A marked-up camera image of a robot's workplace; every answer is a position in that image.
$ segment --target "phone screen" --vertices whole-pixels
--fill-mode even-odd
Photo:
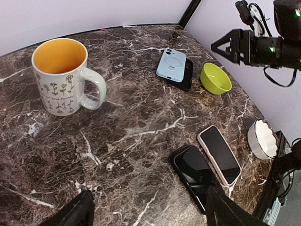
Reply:
[[[232,184],[240,174],[240,167],[218,129],[212,126],[201,134],[201,138],[210,154],[214,157],[228,184]]]
[[[176,156],[174,162],[205,213],[206,192],[214,179],[213,172],[207,165],[202,153],[195,146],[189,147],[185,152]]]

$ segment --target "white-edged smartphone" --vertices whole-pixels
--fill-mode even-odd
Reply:
[[[184,79],[186,54],[171,48],[163,51],[156,74],[164,79],[182,82]]]
[[[210,126],[198,134],[198,141],[225,186],[235,183],[241,167],[216,126]]]

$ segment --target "brown marble countertop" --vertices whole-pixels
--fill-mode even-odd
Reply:
[[[177,25],[69,37],[87,47],[88,67],[106,80],[106,101],[96,111],[57,117],[44,109],[31,68],[37,45],[0,57],[0,225],[37,225],[86,188],[95,198],[95,226],[206,225],[168,157],[184,144],[200,147],[196,135],[209,125],[243,168],[231,198],[253,212],[270,162],[252,156],[246,133],[262,114],[232,77],[225,95],[202,88],[203,64],[220,65],[204,47]],[[190,92],[156,76],[166,47],[194,63]],[[87,92],[97,96],[91,84]]]

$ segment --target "mug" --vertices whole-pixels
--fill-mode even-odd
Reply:
[[[39,45],[32,55],[32,66],[45,109],[57,116],[67,116],[80,106],[99,108],[107,87],[103,77],[87,68],[88,51],[79,41],[53,39]],[[99,100],[89,99],[85,80],[99,90]]]

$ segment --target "green bowl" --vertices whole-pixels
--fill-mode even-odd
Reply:
[[[226,93],[232,89],[232,83],[226,72],[212,63],[204,65],[201,82],[208,92],[215,95]]]

